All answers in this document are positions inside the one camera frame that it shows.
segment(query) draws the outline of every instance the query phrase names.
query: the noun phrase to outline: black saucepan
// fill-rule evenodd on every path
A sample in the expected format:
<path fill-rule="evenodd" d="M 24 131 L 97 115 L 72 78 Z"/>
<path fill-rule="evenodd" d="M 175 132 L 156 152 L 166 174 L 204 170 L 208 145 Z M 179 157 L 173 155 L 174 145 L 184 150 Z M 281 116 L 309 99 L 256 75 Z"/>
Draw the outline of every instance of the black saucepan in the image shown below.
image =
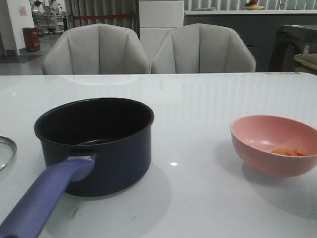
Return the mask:
<path fill-rule="evenodd" d="M 0 225 L 0 238 L 38 237 L 66 191 L 103 196 L 136 183 L 151 163 L 153 111 L 123 98 L 68 103 L 35 122 L 46 170 Z"/>

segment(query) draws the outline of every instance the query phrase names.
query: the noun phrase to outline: chair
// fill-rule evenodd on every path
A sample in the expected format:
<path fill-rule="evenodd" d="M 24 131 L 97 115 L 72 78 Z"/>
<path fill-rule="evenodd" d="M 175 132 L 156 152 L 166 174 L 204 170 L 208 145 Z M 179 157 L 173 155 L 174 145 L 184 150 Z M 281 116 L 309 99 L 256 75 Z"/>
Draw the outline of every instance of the chair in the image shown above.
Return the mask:
<path fill-rule="evenodd" d="M 256 61 L 232 29 L 207 24 L 175 28 L 165 35 L 152 73 L 254 72 Z"/>
<path fill-rule="evenodd" d="M 93 24 L 64 32 L 45 57 L 43 74 L 150 73 L 136 33 L 128 28 Z"/>
<path fill-rule="evenodd" d="M 297 54 L 294 56 L 297 64 L 295 72 L 305 72 L 317 75 L 317 54 Z"/>

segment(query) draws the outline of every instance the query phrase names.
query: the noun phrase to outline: wall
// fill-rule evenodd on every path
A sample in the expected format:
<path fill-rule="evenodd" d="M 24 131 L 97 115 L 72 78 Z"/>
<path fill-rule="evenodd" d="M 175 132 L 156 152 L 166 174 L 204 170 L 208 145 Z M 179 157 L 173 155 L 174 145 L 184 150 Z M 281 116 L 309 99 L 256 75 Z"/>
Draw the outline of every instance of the wall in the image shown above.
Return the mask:
<path fill-rule="evenodd" d="M 29 0 L 7 0 L 7 5 L 9 9 L 16 48 L 17 50 L 25 48 L 22 28 L 34 27 L 30 2 Z M 25 7 L 26 16 L 20 15 L 19 6 Z"/>
<path fill-rule="evenodd" d="M 5 49 L 16 51 L 16 45 L 6 0 L 0 0 L 0 30 Z"/>

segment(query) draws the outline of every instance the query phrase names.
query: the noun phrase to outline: white table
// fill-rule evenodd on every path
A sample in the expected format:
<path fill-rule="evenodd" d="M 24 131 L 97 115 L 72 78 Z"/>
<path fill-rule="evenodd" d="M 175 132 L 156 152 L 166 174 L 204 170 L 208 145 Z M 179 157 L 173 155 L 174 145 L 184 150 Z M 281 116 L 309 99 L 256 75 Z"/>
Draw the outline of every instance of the white table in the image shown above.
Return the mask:
<path fill-rule="evenodd" d="M 317 169 L 264 176 L 239 159 L 229 129 L 251 114 L 317 127 L 317 78 L 305 73 L 0 76 L 0 135 L 18 147 L 0 181 L 0 221 L 45 169 L 35 120 L 93 97 L 131 98 L 154 110 L 152 164 L 124 192 L 65 194 L 40 237 L 317 237 Z"/>

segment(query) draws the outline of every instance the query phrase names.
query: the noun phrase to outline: bowl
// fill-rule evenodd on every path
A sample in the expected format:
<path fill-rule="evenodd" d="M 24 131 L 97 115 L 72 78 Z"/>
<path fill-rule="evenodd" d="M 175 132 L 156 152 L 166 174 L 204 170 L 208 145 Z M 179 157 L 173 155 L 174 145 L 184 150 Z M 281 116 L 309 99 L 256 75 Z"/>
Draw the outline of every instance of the bowl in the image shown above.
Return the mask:
<path fill-rule="evenodd" d="M 244 6 L 244 9 L 246 10 L 261 10 L 264 6 Z"/>
<path fill-rule="evenodd" d="M 230 130 L 239 157 L 266 175 L 294 177 L 317 165 L 317 130 L 307 124 L 278 116 L 254 115 L 236 119 Z M 301 149 L 306 155 L 276 154 L 274 148 Z"/>

